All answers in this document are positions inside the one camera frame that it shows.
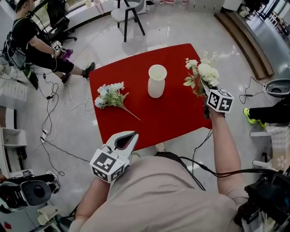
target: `black shoe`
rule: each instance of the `black shoe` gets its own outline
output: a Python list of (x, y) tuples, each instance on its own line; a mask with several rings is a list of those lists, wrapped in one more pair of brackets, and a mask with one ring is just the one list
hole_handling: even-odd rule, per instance
[(64, 86), (66, 86), (67, 84), (68, 84), (68, 81), (69, 81), (69, 79), (71, 78), (71, 74), (70, 73), (68, 73), (68, 74), (65, 74), (64, 76), (63, 76), (63, 78), (62, 78), (62, 83), (63, 83), (63, 85)]
[(96, 64), (94, 62), (92, 62), (91, 65), (86, 68), (85, 75), (83, 75), (83, 77), (88, 80), (89, 79), (89, 73), (91, 71), (95, 70), (95, 68), (96, 68)]

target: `white chair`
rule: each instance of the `white chair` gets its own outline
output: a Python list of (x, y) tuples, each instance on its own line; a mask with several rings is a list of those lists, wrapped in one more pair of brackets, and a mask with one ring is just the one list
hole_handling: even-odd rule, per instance
[(134, 19), (135, 23), (138, 23), (142, 34), (145, 35), (137, 12), (143, 10), (145, 0), (124, 0), (126, 4), (126, 8), (120, 8), (120, 0), (118, 0), (118, 8), (111, 12), (112, 18), (118, 23), (118, 28), (120, 27), (120, 23), (125, 22), (125, 30), (124, 30), (124, 42), (127, 40), (127, 25), (128, 20)]

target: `red table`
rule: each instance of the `red table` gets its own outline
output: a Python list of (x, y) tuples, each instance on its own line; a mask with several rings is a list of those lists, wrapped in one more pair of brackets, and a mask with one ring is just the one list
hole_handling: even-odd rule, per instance
[[(129, 92), (124, 105), (141, 119), (118, 107), (95, 107), (103, 143), (115, 133), (137, 131), (139, 140), (135, 150), (138, 150), (201, 127), (212, 128), (211, 121), (203, 117), (203, 99), (197, 99), (191, 87), (183, 85), (189, 76), (185, 58), (200, 60), (189, 43), (128, 57), (90, 73), (93, 101), (100, 86), (123, 81), (122, 94)], [(158, 99), (148, 94), (148, 70), (154, 64), (167, 69), (165, 90)]]

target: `flower stem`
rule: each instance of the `flower stem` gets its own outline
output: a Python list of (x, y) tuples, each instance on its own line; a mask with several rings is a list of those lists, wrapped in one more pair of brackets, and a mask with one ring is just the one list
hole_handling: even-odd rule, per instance
[(127, 110), (127, 108), (123, 105), (123, 106), (119, 106), (120, 108), (122, 108), (123, 110), (126, 110), (128, 113), (130, 113), (131, 115), (133, 115), (136, 119), (138, 119), (139, 121), (141, 121), (140, 118), (138, 118), (135, 114), (133, 114), (132, 112), (130, 112), (129, 110)]

